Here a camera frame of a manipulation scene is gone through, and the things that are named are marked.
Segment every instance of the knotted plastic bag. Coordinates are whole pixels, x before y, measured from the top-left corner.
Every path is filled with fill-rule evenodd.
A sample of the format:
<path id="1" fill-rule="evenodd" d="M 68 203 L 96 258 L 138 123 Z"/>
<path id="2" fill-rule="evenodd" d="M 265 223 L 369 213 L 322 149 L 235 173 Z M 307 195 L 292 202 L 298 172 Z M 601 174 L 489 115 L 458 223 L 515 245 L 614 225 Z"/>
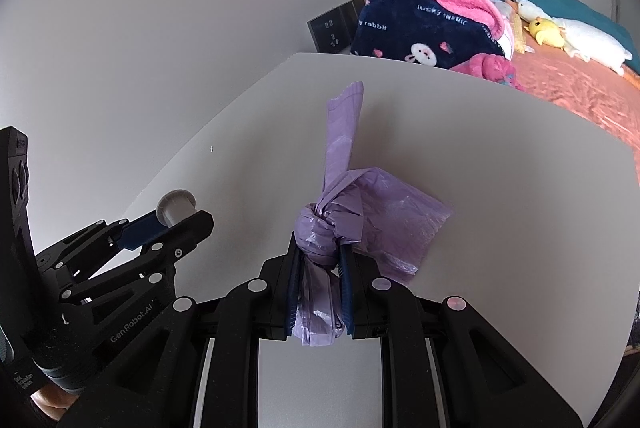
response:
<path id="1" fill-rule="evenodd" d="M 380 168 L 348 170 L 364 86 L 351 84 L 327 104 L 322 193 L 302 208 L 294 227 L 305 253 L 293 334 L 304 345 L 331 345 L 344 330 L 339 280 L 331 273 L 338 246 L 372 256 L 380 274 L 407 282 L 451 210 Z"/>

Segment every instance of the white table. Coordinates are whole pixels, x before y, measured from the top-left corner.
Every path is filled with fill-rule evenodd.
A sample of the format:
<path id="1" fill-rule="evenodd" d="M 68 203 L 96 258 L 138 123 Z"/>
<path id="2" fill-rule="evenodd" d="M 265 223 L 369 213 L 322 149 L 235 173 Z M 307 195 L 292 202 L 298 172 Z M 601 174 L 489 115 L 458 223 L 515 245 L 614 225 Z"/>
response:
<path id="1" fill-rule="evenodd" d="M 411 289 L 466 297 L 588 424 L 638 298 L 640 188 L 626 145 L 555 105 L 417 64 L 296 54 L 182 148 L 127 217 L 186 188 L 216 225 L 178 262 L 178 292 L 213 299 L 254 278 L 318 195 L 325 103 L 356 80 L 352 166 L 380 166 L 454 210 Z M 332 426 L 381 425 L 376 342 L 274 343 L 260 362 L 260 428 L 325 426 L 324 402 Z"/>

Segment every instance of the black electrical socket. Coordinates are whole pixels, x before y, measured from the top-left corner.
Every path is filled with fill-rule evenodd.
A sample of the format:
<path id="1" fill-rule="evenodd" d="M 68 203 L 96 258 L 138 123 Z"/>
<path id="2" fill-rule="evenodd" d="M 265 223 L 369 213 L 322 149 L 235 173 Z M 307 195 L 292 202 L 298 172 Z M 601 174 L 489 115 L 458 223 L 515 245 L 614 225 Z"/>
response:
<path id="1" fill-rule="evenodd" d="M 308 22 L 319 53 L 339 53 L 351 45 L 364 0 L 351 0 Z"/>

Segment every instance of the wrinkled bed sheet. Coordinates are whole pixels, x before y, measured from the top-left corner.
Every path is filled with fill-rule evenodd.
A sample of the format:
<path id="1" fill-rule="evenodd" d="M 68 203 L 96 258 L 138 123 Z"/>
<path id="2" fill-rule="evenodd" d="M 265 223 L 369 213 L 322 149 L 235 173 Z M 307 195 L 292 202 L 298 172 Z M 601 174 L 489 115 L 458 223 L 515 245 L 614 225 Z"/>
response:
<path id="1" fill-rule="evenodd" d="M 535 54 L 515 54 L 512 62 L 526 92 L 594 122 L 627 143 L 640 174 L 640 90 L 595 61 L 569 58 L 560 49 L 527 35 Z"/>

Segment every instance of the yellow plush toy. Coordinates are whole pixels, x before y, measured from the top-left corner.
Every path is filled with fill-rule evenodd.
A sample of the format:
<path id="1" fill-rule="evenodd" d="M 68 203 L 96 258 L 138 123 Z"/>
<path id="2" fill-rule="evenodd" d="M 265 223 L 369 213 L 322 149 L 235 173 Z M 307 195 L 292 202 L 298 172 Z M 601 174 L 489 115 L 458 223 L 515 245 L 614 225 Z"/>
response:
<path id="1" fill-rule="evenodd" d="M 537 17 L 529 22 L 529 27 L 525 27 L 525 29 L 536 39 L 538 45 L 546 43 L 558 49 L 564 47 L 564 37 L 560 28 L 551 20 Z"/>

